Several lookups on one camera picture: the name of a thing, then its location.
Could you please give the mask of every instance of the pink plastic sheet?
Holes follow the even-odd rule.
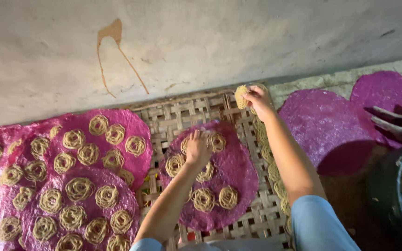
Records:
[[[195,181],[193,189],[209,188],[218,199],[221,189],[230,185],[238,192],[238,203],[232,210],[216,205],[212,212],[203,213],[196,210],[193,207],[193,202],[190,201],[184,205],[179,223],[200,231],[220,229],[232,224],[246,212],[246,208],[255,198],[258,189],[258,177],[250,160],[249,151],[240,142],[235,130],[227,123],[212,121],[191,127],[173,140],[165,153],[165,158],[159,162],[160,179],[164,187],[167,187],[171,181],[171,177],[165,170],[167,159],[172,155],[181,153],[181,141],[195,129],[206,129],[223,134],[226,139],[226,148],[219,153],[212,153],[210,158],[214,165],[212,179],[203,183]]]
[[[87,242],[87,240],[83,238],[86,225],[91,220],[97,217],[105,217],[109,224],[112,214],[122,209],[128,211],[130,215],[133,216],[134,219],[133,224],[131,225],[131,228],[128,230],[126,236],[131,242],[134,241],[140,218],[139,206],[137,205],[134,193],[131,192],[131,190],[128,188],[128,185],[123,180],[121,180],[115,174],[111,173],[109,170],[106,169],[101,170],[99,168],[88,168],[81,164],[78,165],[79,165],[78,167],[69,170],[63,175],[51,177],[48,180],[48,182],[46,182],[46,184],[35,194],[32,202],[28,204],[28,206],[22,213],[23,219],[26,219],[23,221],[23,233],[32,232],[37,217],[52,217],[53,219],[55,219],[57,225],[59,225],[59,213],[49,214],[41,210],[38,206],[41,194],[50,188],[55,188],[61,191],[61,194],[64,197],[64,206],[81,205],[83,208],[85,208],[87,214],[87,222],[82,227],[80,227],[75,231],[66,231],[61,227],[58,227],[58,234],[54,235],[49,241],[43,243],[35,240],[31,234],[23,234],[23,241],[25,243],[27,250],[53,251],[60,237],[69,233],[77,233],[82,237],[84,244],[83,250],[93,250],[96,247],[91,243]],[[76,177],[83,177],[90,179],[96,186],[95,191],[97,191],[97,189],[99,189],[104,185],[116,186],[116,188],[119,191],[118,203],[114,206],[114,208],[101,209],[96,204],[95,192],[84,201],[72,202],[67,197],[65,186],[70,180]],[[109,230],[103,242],[98,246],[98,248],[105,250],[109,237],[113,235],[114,233],[112,229],[109,227]]]
[[[105,134],[95,136],[89,133],[89,121],[98,114],[107,117],[109,125],[119,123],[125,128],[125,137],[118,145],[108,143],[105,139]],[[100,159],[98,162],[91,165],[92,167],[104,169],[101,158],[105,156],[107,151],[117,148],[125,159],[123,168],[134,175],[134,182],[131,189],[135,191],[142,185],[143,180],[147,176],[148,169],[150,168],[153,150],[151,148],[150,129],[136,114],[123,109],[95,109],[81,115],[76,115],[71,120],[63,123],[62,126],[63,128],[59,131],[57,136],[51,140],[50,147],[44,154],[48,168],[52,168],[50,174],[57,174],[57,172],[53,170],[53,167],[54,158],[59,153],[72,152],[73,156],[77,156],[77,149],[67,149],[63,146],[63,134],[74,129],[81,129],[85,133],[86,142],[96,144],[100,150]],[[138,157],[127,153],[125,150],[125,141],[129,136],[142,136],[145,139],[145,151]]]
[[[395,71],[378,71],[364,75],[353,87],[350,101],[362,109],[378,106],[391,112],[402,114],[402,75]],[[402,144],[391,135],[380,136],[380,143],[400,148]]]
[[[279,114],[319,174],[359,170],[377,139],[370,116],[334,92],[293,92]]]

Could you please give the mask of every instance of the brown stain on wall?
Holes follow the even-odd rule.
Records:
[[[102,72],[102,80],[103,80],[103,84],[104,84],[104,86],[106,88],[106,91],[109,94],[111,94],[111,96],[113,96],[114,98],[116,97],[116,96],[114,96],[114,94],[112,94],[108,90],[108,87],[106,86],[106,80],[105,80],[105,76],[103,74],[102,62],[100,61],[99,49],[100,49],[100,44],[102,44],[102,39],[104,37],[112,37],[114,39],[114,41],[117,44],[117,47],[118,47],[119,51],[122,53],[123,57],[126,59],[126,61],[131,66],[133,71],[136,73],[137,78],[141,81],[142,86],[144,87],[144,89],[147,92],[147,94],[149,94],[148,90],[147,90],[147,87],[145,86],[145,84],[142,81],[141,77],[137,73],[136,69],[133,67],[131,62],[128,60],[128,58],[126,57],[126,55],[123,53],[122,49],[120,48],[120,41],[122,39],[122,21],[120,21],[119,18],[114,20],[114,22],[112,24],[110,24],[109,26],[106,26],[106,27],[102,28],[101,30],[99,30],[99,32],[97,34],[97,58],[99,59],[100,71]]]

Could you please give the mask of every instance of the white wall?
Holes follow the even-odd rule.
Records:
[[[399,0],[0,0],[0,125],[400,58]]]

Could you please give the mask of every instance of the blue shirt sleeve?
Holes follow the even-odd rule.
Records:
[[[360,251],[330,203],[322,197],[307,195],[298,198],[291,209],[291,217],[298,251]]]
[[[145,238],[136,242],[130,251],[161,251],[162,244],[155,239]]]

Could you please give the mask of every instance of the concrete floor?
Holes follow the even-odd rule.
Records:
[[[278,108],[293,91],[310,88],[320,88],[333,91],[346,99],[350,98],[356,81],[365,74],[376,71],[397,71],[402,74],[402,61],[381,65],[341,71],[333,74],[308,77],[296,81],[277,84],[277,79],[266,79],[274,105]],[[348,230],[361,250],[401,250],[394,246],[391,239],[386,238],[377,222],[372,219],[365,201],[365,178],[387,149],[378,146],[372,152],[372,157],[365,167],[347,176],[321,176],[328,200],[338,218]]]

